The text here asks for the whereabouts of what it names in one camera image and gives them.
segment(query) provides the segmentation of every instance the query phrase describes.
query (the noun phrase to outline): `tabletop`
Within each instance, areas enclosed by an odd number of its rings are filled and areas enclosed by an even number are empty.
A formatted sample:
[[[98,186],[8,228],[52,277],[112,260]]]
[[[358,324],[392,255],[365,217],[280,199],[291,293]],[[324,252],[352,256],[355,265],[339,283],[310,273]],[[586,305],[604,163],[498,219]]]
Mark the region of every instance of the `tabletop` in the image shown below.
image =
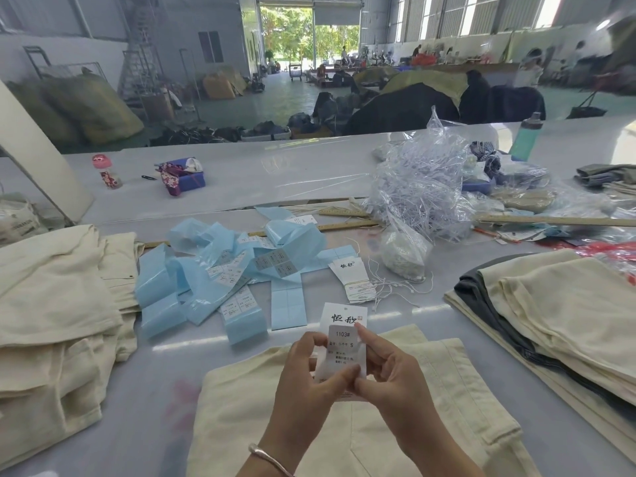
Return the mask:
[[[486,127],[496,133],[502,149],[509,147],[516,126]],[[636,123],[628,118],[546,123],[531,160],[548,167],[560,177],[571,177],[576,167],[592,162],[633,163],[635,131]],[[368,159],[370,151],[390,137],[387,134],[343,137],[333,142],[299,143],[296,149],[286,143],[270,142],[223,144],[227,147],[225,149],[206,145],[119,153],[115,158],[116,165],[120,161],[129,161],[131,165],[124,167],[137,167],[138,171],[141,168],[145,170],[157,159],[169,160],[195,152],[200,152],[196,156],[202,160],[204,167],[214,167],[209,170],[212,176],[209,186],[216,192],[196,190],[191,198],[172,200],[162,198],[157,192],[158,201],[150,198],[134,201],[137,192],[131,191],[124,196],[126,192],[120,192],[124,188],[106,192],[97,172],[88,170],[84,160],[87,159],[86,154],[67,158],[72,164],[77,162],[74,167],[78,167],[80,179],[97,195],[97,205],[86,215],[86,222],[96,222],[104,234],[135,231],[142,240],[150,241],[164,239],[167,230],[188,214],[196,214],[197,218],[209,224],[220,222],[233,230],[257,230],[265,224],[265,219],[255,210],[217,211],[214,208],[232,205],[229,200],[233,194],[241,200],[233,207],[258,204],[262,202],[259,198],[265,197],[263,188],[268,184],[271,187],[267,194],[272,198],[281,194],[290,198],[303,192],[300,188],[310,187],[310,179],[337,181],[337,177],[363,174],[355,179],[359,181],[357,186],[351,181],[330,187],[323,183],[325,191],[313,186],[314,189],[309,192],[312,193],[311,198],[315,198],[315,194],[322,197],[364,196],[368,192],[366,178],[376,163]],[[336,147],[343,150],[334,151],[332,148]],[[222,153],[215,159],[212,151]],[[366,165],[359,169],[362,161]],[[17,182],[14,177],[7,176],[5,162],[0,160],[0,179],[7,191],[15,190]],[[304,163],[311,166],[303,178],[300,173]],[[329,172],[325,169],[329,164],[337,166]],[[243,171],[243,176],[225,180],[225,175],[231,174],[232,170]],[[257,173],[266,176],[260,185],[246,176]],[[88,177],[89,174],[95,176],[94,181]],[[285,174],[290,177],[287,185],[282,182]],[[238,186],[232,185],[239,181],[242,181],[240,191]],[[296,188],[273,187],[273,181],[279,181],[281,187]],[[360,190],[349,192],[352,187]],[[226,199],[224,203],[211,200],[206,206],[202,203],[205,194],[218,194]],[[173,201],[173,204],[164,204],[165,201]],[[137,205],[137,208],[131,210],[129,206],[132,205]],[[319,223],[331,222],[322,216],[317,216],[317,219]],[[355,240],[365,264],[370,264],[375,271],[374,261],[378,261],[380,238],[378,228],[327,233],[327,237],[328,247],[347,244],[357,247],[351,239]],[[544,477],[634,475],[636,467],[538,377],[442,300],[443,293],[453,288],[463,272],[499,256],[538,250],[543,249],[531,243],[499,245],[478,234],[471,235],[462,243],[438,242],[428,262],[427,273],[430,274],[427,280],[416,285],[418,290],[425,291],[432,284],[432,291],[411,294],[398,290],[414,305],[399,296],[383,299],[375,311],[372,303],[365,303],[370,309],[368,326],[372,331],[381,333],[406,324],[417,324],[430,340],[460,338],[491,391],[520,422],[523,441]],[[380,265],[378,274],[396,279],[383,265]],[[346,304],[344,289],[329,269],[303,274],[302,280],[308,320],[306,327],[270,331],[261,338],[230,346],[221,318],[215,313],[200,327],[182,326],[151,341],[139,337],[137,352],[128,362],[117,365],[113,370],[103,404],[103,419],[99,423],[0,475],[28,477],[51,470],[59,473],[60,477],[184,476],[196,401],[206,372],[248,358],[270,346],[290,344],[304,331],[317,328],[324,303]],[[250,288],[269,320],[270,283]]]

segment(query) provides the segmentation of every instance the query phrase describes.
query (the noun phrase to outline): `bangle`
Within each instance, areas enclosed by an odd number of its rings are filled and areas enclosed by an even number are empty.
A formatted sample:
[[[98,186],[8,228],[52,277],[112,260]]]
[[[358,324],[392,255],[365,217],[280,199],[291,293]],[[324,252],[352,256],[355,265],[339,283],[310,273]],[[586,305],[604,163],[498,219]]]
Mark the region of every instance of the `bangle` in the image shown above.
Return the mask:
[[[281,472],[281,474],[283,474],[285,477],[294,477],[294,474],[289,473],[288,470],[285,467],[283,467],[278,460],[276,460],[274,457],[268,454],[265,450],[261,449],[255,443],[250,443],[247,446],[247,449],[253,456],[262,458],[263,460],[266,460],[271,465],[276,467]]]

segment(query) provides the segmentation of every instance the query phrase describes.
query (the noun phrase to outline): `tall bright window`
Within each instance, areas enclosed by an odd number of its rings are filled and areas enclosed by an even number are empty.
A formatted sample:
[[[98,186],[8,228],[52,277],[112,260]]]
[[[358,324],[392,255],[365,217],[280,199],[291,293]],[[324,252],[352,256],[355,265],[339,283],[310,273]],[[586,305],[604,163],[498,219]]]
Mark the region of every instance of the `tall bright window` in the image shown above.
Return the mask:
[[[420,30],[420,40],[426,39],[426,32],[429,30],[429,20],[431,19],[431,2],[433,0],[425,0],[424,13],[422,14],[422,29]]]
[[[402,21],[404,20],[404,1],[399,0],[397,5],[396,43],[402,41]]]
[[[473,26],[473,18],[475,16],[475,5],[477,0],[467,0],[466,9],[464,10],[464,19],[462,20],[462,29],[459,31],[459,36],[464,37],[470,35],[471,27]]]
[[[534,28],[548,28],[554,23],[561,0],[543,0]]]

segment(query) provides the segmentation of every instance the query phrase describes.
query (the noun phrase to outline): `teal bottle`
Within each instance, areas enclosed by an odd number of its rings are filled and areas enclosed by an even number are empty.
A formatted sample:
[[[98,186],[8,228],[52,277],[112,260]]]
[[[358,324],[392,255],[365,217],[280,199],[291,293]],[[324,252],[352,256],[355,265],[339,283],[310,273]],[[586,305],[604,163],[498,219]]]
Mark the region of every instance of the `teal bottle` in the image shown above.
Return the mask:
[[[513,146],[510,149],[510,156],[513,161],[526,162],[530,158],[530,153],[541,128],[543,128],[543,121],[541,120],[540,112],[534,112],[532,117],[521,122],[519,132],[517,132]]]

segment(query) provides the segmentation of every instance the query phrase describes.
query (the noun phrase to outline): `bottle lid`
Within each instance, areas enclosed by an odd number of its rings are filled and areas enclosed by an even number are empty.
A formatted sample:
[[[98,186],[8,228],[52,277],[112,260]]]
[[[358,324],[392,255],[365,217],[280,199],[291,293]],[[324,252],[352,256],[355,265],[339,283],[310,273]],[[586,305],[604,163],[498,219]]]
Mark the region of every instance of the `bottle lid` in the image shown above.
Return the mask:
[[[93,167],[96,169],[107,169],[112,165],[111,160],[104,154],[96,154],[93,156]]]

